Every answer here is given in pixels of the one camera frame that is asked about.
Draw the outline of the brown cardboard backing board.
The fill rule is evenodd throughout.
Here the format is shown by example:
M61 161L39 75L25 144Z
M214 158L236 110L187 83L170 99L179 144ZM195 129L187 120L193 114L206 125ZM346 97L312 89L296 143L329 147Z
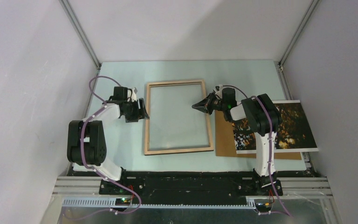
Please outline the brown cardboard backing board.
M236 154L232 123L225 121L222 112L215 114L216 155L224 157L255 158L256 154ZM299 160L300 152L276 153L276 159Z

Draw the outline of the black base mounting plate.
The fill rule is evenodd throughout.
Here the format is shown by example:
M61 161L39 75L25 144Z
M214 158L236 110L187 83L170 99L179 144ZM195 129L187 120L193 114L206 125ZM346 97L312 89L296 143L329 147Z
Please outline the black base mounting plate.
M102 180L99 194L131 195L141 201L154 191L223 191L234 193L235 196L282 196L281 182L277 180L275 187L260 189L253 182L253 171L241 172L146 172L123 171L121 179L113 184Z

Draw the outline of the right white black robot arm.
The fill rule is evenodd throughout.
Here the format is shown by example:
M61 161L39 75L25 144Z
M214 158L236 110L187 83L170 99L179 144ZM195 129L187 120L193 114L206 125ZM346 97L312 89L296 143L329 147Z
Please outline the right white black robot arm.
M212 93L192 108L211 115L213 111L223 112L228 122L247 119L250 130L255 134L256 166L252 188L258 195L264 195L275 187L274 143L282 123L282 117L269 95L236 99L238 88L233 85L218 85Z

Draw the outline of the autumn leaves photo print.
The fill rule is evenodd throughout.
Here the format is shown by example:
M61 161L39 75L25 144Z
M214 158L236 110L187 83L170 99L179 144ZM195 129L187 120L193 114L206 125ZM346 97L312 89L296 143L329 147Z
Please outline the autumn leaves photo print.
M276 153L319 151L299 100L274 100L282 116L275 138ZM255 134L246 118L232 123L236 154L256 153Z

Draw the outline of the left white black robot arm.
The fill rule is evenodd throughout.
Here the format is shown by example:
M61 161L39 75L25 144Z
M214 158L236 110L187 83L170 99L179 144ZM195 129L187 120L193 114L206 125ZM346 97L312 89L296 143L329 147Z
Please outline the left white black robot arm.
M136 88L116 86L95 113L69 123L68 161L96 172L107 181L112 180L110 187L117 194L127 192L129 182L121 177L123 169L107 158L104 128L121 117L127 123L149 119L144 99L137 98L136 93Z

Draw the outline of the aluminium frame rail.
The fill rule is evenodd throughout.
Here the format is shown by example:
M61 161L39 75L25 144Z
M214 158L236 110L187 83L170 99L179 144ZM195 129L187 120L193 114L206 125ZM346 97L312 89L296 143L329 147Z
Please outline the aluminium frame rail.
M282 178L281 200L332 199L333 194L326 178ZM60 196L64 206L90 208L152 208L152 209L255 209L268 196L235 196L223 191L194 190L154 191L130 202L131 195L99 194L101 178L59 177L53 189L53 196Z

